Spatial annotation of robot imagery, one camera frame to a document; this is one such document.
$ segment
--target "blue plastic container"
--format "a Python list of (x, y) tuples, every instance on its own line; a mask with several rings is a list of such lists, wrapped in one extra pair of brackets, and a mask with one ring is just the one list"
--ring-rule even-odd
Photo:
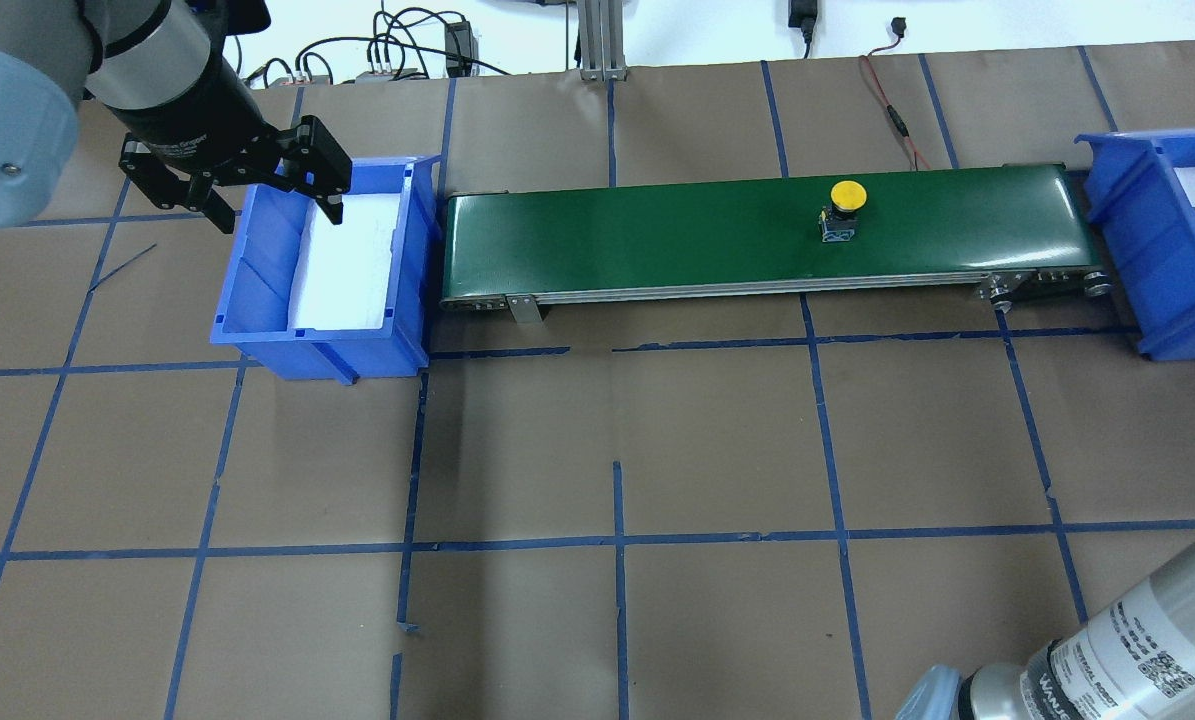
[(1176, 168), (1195, 168), (1195, 129), (1081, 135), (1095, 152), (1086, 180), (1154, 361), (1195, 361), (1195, 208)]
[(436, 160), (353, 161), (349, 195), (402, 193), (381, 328), (289, 328), (305, 220), (320, 210), (302, 195), (257, 184), (246, 195), (210, 341), (239, 347), (287, 381), (336, 379), (350, 384), (356, 379), (415, 375), (428, 367), (423, 291), (428, 252), (440, 240), (431, 173)]

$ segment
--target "qr code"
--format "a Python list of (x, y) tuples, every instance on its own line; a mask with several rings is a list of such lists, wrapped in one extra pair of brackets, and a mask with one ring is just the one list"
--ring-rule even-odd
[(1191, 673), (1179, 667), (1179, 664), (1165, 651), (1140, 661), (1140, 673), (1144, 673), (1145, 678), (1150, 679), (1165, 697), (1170, 699), (1195, 685), (1195, 678)]

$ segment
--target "conveyor belt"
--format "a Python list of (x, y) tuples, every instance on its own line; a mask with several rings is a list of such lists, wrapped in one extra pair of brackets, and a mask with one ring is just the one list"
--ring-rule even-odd
[[(840, 179), (868, 189), (822, 242)], [(1099, 266), (1059, 165), (476, 195), (451, 199), (442, 306), (538, 304), (979, 282)]]

